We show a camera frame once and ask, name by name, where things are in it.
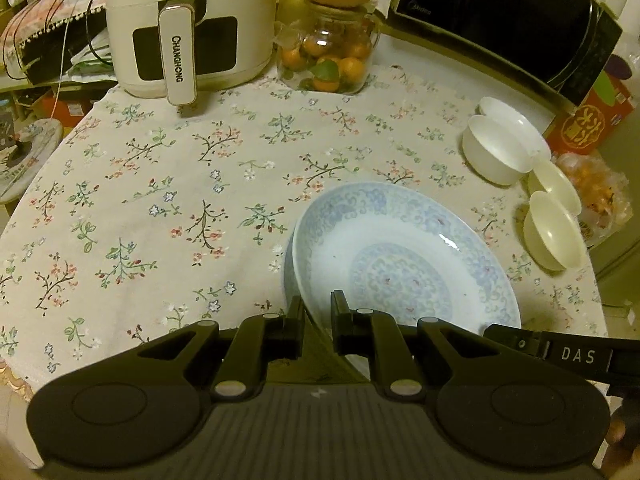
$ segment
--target microwave handle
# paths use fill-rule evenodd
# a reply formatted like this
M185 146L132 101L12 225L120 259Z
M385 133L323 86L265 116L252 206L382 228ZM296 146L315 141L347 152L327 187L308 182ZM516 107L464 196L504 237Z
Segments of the microwave handle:
M169 0L158 14L158 36L167 100L174 106L196 100L192 1Z
M598 20L600 18L600 9L594 4L593 0L590 1L589 7L589 21L587 23L587 29L584 32L584 37L580 43L580 47L576 50L574 57L566 64L566 66L549 81L546 82L551 88L558 88L564 83L575 69L580 66L580 63L584 59L584 56L589 51L593 38L596 36L598 30Z

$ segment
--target black microwave glass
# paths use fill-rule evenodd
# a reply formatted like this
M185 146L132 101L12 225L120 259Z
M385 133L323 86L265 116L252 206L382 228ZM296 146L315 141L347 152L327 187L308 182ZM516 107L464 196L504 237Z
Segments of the black microwave glass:
M596 20L592 0L398 0L396 12L489 50L551 82Z

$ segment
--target white air fryer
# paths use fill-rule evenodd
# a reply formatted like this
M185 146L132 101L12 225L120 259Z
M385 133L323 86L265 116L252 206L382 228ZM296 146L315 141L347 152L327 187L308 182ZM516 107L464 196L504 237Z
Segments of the white air fryer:
M257 75L271 56L276 0L106 0L116 77L144 98L189 104L197 88Z

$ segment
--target blue and white plate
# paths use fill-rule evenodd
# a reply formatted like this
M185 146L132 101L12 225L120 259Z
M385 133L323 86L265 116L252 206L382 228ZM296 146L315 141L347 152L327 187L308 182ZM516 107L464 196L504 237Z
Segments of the blue and white plate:
M451 211L418 192L364 182L311 203L293 235L293 267L306 307L330 329L330 293L351 309L398 323L435 316L477 334L520 327L513 289L484 242Z

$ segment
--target red packaging with gold text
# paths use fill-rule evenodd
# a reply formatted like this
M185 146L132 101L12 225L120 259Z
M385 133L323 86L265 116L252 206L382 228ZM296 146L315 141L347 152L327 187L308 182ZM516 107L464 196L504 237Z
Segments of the red packaging with gold text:
M620 79L601 72L574 116L561 112L545 132L554 153L588 155L595 150L636 103Z

